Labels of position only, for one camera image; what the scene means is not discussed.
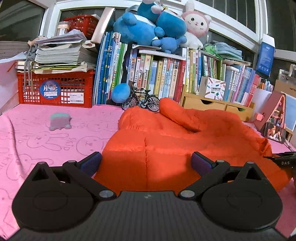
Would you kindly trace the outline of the orange puffer jacket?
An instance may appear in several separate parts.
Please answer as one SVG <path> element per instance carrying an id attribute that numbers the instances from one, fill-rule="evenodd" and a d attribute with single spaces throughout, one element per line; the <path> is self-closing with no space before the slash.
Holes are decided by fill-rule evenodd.
<path id="1" fill-rule="evenodd" d="M 124 111 L 107 142 L 95 180 L 115 193 L 174 191 L 200 178 L 191 156 L 200 152 L 232 166 L 253 161 L 280 191 L 292 174 L 270 160 L 271 144 L 238 115 L 223 110 L 185 109 L 160 100 L 159 112 L 139 107 Z"/>

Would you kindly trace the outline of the pink toy house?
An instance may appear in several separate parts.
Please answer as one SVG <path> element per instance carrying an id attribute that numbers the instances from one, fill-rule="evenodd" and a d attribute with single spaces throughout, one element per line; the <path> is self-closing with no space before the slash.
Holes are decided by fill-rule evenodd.
<path id="1" fill-rule="evenodd" d="M 286 95 L 282 92 L 274 91 L 260 113 L 254 116 L 253 124 L 261 134 L 283 144 L 285 142 L 285 108 Z"/>

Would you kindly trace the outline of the teal pink small toy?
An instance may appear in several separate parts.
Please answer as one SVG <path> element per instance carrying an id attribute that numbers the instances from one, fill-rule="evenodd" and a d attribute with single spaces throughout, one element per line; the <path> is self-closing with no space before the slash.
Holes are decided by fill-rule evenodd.
<path id="1" fill-rule="evenodd" d="M 67 113 L 54 113 L 50 116 L 50 131 L 62 130 L 63 128 L 69 130 L 72 128 L 70 124 L 71 116 Z"/>

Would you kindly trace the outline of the pink bunny-print blanket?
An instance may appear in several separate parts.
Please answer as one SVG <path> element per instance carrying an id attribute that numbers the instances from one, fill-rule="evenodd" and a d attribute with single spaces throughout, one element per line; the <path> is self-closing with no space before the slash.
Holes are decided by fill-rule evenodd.
<path id="1" fill-rule="evenodd" d="M 18 230 L 11 211 L 12 200 L 38 162 L 60 166 L 79 161 L 93 152 L 103 152 L 118 131 L 120 108 L 99 105 L 72 108 L 18 105 L 1 116 L 1 236 Z M 67 113 L 71 129 L 50 131 L 50 116 Z"/>

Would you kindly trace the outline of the wooden drawer organizer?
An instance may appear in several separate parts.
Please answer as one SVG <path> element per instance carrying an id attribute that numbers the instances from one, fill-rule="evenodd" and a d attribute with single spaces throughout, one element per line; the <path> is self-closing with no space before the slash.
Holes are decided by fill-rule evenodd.
<path id="1" fill-rule="evenodd" d="M 255 103 L 249 106 L 200 97 L 192 93 L 183 93 L 180 106 L 186 109 L 210 110 L 217 109 L 237 114 L 242 121 L 249 122 L 252 118 Z"/>

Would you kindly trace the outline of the white patterned box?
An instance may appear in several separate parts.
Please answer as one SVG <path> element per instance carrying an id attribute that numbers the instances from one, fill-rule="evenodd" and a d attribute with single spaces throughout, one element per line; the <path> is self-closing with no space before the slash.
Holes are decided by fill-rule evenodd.
<path id="1" fill-rule="evenodd" d="M 226 82 L 211 77 L 202 77 L 199 95 L 208 99 L 223 100 Z"/>

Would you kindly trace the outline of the red plastic crate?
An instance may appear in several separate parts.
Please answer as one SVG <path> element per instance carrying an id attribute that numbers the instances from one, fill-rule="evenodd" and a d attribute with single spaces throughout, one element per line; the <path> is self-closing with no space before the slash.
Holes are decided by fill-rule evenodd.
<path id="1" fill-rule="evenodd" d="M 26 80 L 17 73 L 21 104 L 92 107 L 94 71 L 35 74 Z"/>

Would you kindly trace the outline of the miniature black bicycle model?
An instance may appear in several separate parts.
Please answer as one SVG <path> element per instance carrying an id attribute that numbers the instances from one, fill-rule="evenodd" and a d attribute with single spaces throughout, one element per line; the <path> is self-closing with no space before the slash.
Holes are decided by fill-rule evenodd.
<path id="1" fill-rule="evenodd" d="M 137 88 L 135 82 L 130 87 L 130 95 L 125 102 L 121 104 L 123 110 L 139 106 L 140 108 L 148 109 L 152 112 L 159 111 L 159 98 L 150 94 L 150 90 Z"/>

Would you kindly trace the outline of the right row pastel books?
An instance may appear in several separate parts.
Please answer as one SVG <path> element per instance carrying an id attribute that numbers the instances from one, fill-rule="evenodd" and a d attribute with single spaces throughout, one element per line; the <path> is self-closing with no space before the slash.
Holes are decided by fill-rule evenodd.
<path id="1" fill-rule="evenodd" d="M 226 87 L 223 101 L 249 106 L 255 89 L 273 91 L 270 81 L 262 79 L 254 69 L 245 65 L 231 65 L 225 69 Z"/>

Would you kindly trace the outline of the row of upright books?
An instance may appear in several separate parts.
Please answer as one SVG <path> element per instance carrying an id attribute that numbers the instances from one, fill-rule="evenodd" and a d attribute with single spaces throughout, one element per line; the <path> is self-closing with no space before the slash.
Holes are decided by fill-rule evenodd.
<path id="1" fill-rule="evenodd" d="M 133 48 L 125 58 L 127 84 L 150 90 L 159 99 L 180 101 L 182 91 L 199 94 L 202 77 L 224 80 L 226 64 L 205 51 L 183 48 L 181 57 Z"/>

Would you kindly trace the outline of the tall blue books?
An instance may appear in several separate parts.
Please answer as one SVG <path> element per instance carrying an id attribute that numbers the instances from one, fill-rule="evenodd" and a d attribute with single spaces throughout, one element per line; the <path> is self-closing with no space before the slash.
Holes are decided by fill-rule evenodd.
<path id="1" fill-rule="evenodd" d="M 118 32 L 106 32 L 99 44 L 99 53 L 93 83 L 92 104 L 107 104 L 111 99 L 112 90 L 119 84 L 123 56 L 127 44 L 120 41 Z"/>

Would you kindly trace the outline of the stack of papers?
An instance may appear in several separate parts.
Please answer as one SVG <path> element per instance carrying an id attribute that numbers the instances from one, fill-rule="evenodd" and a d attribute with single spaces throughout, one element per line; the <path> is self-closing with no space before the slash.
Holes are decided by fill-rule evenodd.
<path id="1" fill-rule="evenodd" d="M 95 44 L 79 30 L 51 38 L 41 36 L 28 44 L 29 50 L 20 54 L 15 61 L 18 72 L 86 72 L 96 68 Z"/>

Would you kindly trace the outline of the folded teal cloth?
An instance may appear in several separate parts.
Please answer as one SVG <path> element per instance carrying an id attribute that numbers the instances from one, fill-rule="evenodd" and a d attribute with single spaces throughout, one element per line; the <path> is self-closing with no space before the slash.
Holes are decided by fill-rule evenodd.
<path id="1" fill-rule="evenodd" d="M 227 43 L 217 42 L 214 43 L 213 46 L 217 54 L 223 59 L 243 60 L 242 51 L 228 45 Z"/>

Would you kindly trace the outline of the blue Doraemon plush toy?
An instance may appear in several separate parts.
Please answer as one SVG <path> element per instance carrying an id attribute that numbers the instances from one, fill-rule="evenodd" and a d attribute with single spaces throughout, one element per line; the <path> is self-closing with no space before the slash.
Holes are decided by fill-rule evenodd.
<path id="1" fill-rule="evenodd" d="M 156 37 L 152 46 L 160 47 L 165 53 L 173 54 L 187 42 L 185 21 L 177 13 L 169 10 L 160 1 L 142 1 L 137 14 L 150 20 Z"/>

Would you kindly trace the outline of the large blue plush toy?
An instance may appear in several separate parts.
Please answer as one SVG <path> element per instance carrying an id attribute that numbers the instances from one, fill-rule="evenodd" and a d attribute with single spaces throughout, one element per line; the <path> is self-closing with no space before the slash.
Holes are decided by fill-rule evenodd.
<path id="1" fill-rule="evenodd" d="M 143 16 L 130 12 L 124 13 L 115 21 L 113 31 L 121 34 L 122 43 L 136 43 L 144 46 L 150 46 L 153 40 L 158 40 L 165 35 L 161 27 L 157 27 Z"/>

